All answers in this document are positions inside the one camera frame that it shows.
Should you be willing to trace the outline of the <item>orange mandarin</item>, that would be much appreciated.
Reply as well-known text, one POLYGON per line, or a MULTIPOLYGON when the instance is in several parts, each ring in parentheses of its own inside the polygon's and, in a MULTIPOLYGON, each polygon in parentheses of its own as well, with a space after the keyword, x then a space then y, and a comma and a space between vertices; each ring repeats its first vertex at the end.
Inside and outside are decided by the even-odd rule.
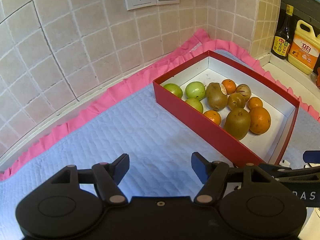
POLYGON ((207 117, 210 121, 217 124, 218 126, 221 124, 221 116, 217 111, 214 110, 208 110, 203 113, 205 117, 207 117))
POLYGON ((236 92, 236 84, 231 79, 225 79, 222 81, 223 86, 226 89, 228 95, 233 94, 236 92))

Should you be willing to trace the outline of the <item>large orange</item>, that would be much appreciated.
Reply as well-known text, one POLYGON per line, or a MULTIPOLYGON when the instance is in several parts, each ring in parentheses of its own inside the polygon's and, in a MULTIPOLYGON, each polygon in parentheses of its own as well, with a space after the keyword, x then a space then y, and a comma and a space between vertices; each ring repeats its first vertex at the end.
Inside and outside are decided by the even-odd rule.
POLYGON ((249 130, 257 135, 264 134, 271 126, 271 116, 264 107, 254 107, 249 111, 251 124, 249 130))

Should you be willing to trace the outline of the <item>green apple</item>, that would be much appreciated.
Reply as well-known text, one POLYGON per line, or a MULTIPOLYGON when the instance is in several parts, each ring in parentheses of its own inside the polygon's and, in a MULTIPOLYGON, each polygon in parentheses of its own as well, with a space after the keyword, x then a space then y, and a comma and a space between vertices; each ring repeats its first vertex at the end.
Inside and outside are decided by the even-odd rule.
POLYGON ((185 103, 187 103, 189 106, 196 109, 201 114, 203 113, 203 105, 200 100, 198 100, 196 98, 189 98, 189 99, 185 100, 185 103))
POLYGON ((166 85, 163 86, 163 88, 165 88, 166 90, 168 90, 169 92, 171 92, 172 94, 174 94, 175 96, 177 96, 180 99, 183 96, 182 89, 174 83, 167 83, 166 85))
POLYGON ((202 82, 194 81, 186 86, 185 94, 189 99, 202 100, 206 96, 206 88, 202 82))

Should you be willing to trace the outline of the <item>large brown kiwi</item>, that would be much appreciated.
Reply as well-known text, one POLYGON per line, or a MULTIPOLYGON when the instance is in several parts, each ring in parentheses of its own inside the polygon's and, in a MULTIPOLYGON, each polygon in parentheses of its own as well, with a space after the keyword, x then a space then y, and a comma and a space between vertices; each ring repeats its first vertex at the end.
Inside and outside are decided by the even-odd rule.
POLYGON ((211 82, 206 89, 208 105, 215 111, 223 110, 227 106, 228 96, 223 84, 211 82))

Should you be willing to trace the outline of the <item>round brown kiwi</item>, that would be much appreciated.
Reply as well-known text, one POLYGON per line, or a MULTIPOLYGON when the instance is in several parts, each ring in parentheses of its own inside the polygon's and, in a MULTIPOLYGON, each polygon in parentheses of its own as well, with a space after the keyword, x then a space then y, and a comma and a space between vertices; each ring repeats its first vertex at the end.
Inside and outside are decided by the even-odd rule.
POLYGON ((240 93, 233 93, 229 95, 227 106, 230 110, 235 108, 244 108, 245 105, 246 100, 240 93))

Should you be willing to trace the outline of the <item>small mandarin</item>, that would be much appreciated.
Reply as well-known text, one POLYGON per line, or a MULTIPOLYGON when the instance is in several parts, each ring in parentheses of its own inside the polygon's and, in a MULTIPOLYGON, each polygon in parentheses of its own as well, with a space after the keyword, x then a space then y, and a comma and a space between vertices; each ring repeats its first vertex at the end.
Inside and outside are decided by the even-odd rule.
POLYGON ((247 102, 247 106, 252 110, 255 107, 263 107, 263 102, 258 97, 251 97, 247 102))

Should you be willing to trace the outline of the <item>green apple top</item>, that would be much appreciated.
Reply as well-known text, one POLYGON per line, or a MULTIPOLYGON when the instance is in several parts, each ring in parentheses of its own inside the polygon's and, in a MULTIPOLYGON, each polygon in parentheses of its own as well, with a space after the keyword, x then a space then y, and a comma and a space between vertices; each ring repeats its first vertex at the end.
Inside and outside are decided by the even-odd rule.
POLYGON ((194 81, 186 86, 185 94, 189 99, 202 100, 206 96, 206 88, 202 82, 194 81))

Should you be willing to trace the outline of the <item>striped brown pepino melon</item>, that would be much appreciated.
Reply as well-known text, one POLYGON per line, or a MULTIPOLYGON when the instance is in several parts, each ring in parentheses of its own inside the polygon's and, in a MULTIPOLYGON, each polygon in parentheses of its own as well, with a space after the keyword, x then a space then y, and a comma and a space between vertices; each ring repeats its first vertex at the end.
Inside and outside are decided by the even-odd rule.
POLYGON ((236 92, 241 94, 245 101, 248 101, 251 98, 252 92, 248 85, 240 84, 236 88, 236 92))

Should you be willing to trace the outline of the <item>blue quilted mat pink frill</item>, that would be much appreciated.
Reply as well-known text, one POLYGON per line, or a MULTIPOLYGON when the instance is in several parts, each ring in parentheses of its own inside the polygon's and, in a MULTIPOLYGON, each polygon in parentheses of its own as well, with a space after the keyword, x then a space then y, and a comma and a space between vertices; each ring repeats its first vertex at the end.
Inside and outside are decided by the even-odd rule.
POLYGON ((311 167, 303 153, 319 150, 319 114, 233 42, 195 44, 193 37, 189 47, 109 88, 1 174, 1 239, 298 238, 305 203, 259 164, 237 166, 217 152, 157 103, 153 81, 210 50, 287 91, 299 110, 284 156, 271 165, 311 167), (191 167, 194 152, 229 165, 226 190, 213 206, 194 202, 203 187, 191 167), (128 203, 106 205, 92 166, 124 153, 130 167, 118 187, 128 203))

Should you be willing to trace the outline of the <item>red cardboard box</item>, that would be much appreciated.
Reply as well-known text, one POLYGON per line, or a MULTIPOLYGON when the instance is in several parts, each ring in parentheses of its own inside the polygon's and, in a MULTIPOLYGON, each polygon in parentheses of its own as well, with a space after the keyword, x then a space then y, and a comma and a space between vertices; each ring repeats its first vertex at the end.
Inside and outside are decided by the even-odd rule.
POLYGON ((213 51, 206 51, 161 75, 153 81, 156 101, 178 120, 187 125, 237 166, 245 163, 278 164, 289 144, 299 110, 299 101, 268 78, 251 68, 213 51), (249 132, 238 141, 228 134, 222 125, 217 125, 164 89, 167 83, 181 88, 193 81, 204 85, 231 79, 249 86, 254 96, 259 97, 271 116, 270 129, 255 135, 249 132))

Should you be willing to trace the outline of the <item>red object at edge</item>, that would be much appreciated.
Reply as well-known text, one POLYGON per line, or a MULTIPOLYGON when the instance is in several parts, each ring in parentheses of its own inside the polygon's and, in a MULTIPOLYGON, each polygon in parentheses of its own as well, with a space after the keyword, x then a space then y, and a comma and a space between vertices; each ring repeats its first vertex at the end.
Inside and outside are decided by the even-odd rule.
POLYGON ((316 79, 316 86, 320 89, 320 67, 317 68, 317 79, 316 79))

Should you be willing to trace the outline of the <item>yellow detergent bottle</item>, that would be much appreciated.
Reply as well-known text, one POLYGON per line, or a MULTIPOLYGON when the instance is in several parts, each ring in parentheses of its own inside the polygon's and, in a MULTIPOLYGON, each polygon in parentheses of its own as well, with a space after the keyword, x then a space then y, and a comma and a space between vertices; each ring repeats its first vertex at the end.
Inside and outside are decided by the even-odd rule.
POLYGON ((319 57, 319 46, 319 35, 315 35, 312 25, 299 20, 287 56, 289 63, 310 75, 319 57))

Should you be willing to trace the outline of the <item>dark soy sauce bottle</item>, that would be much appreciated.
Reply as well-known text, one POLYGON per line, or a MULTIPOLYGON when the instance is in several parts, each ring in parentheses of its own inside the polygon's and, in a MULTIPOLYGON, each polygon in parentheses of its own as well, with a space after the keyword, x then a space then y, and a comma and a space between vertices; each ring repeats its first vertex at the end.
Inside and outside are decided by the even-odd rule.
POLYGON ((271 53, 282 60, 286 59, 292 43, 292 36, 290 35, 290 21, 292 15, 293 6, 287 4, 283 26, 276 31, 271 49, 271 53))

